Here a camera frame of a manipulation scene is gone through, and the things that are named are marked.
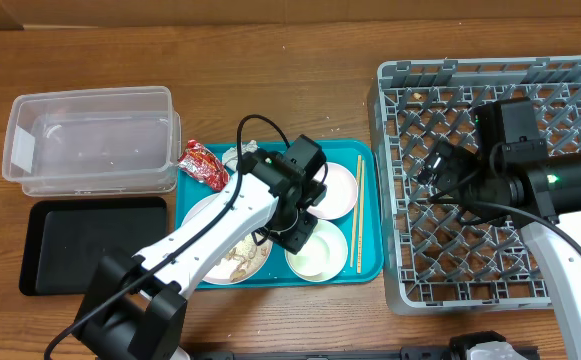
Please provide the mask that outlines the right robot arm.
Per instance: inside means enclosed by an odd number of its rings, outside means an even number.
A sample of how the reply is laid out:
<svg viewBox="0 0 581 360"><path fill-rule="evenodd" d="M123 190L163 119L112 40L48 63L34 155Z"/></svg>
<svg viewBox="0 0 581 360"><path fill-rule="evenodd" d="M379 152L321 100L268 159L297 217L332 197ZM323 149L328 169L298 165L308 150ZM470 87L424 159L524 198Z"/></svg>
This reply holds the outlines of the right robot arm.
<svg viewBox="0 0 581 360"><path fill-rule="evenodd" d="M581 153L550 155L529 98L472 112L477 150L439 141L417 180L476 223L510 219L537 262L571 359L581 359Z"/></svg>

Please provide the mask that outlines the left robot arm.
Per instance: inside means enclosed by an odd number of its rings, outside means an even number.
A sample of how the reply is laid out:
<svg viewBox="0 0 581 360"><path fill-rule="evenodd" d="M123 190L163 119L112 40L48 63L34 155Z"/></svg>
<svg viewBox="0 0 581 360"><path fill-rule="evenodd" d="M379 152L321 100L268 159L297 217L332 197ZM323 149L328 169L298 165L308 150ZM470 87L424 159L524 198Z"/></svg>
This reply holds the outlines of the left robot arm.
<svg viewBox="0 0 581 360"><path fill-rule="evenodd" d="M185 359L179 342L187 303L206 274L240 241L261 231L292 254L317 224L316 179L326 156L300 136L285 153L243 155L217 197L189 222L136 255L102 258L73 335L100 359Z"/></svg>

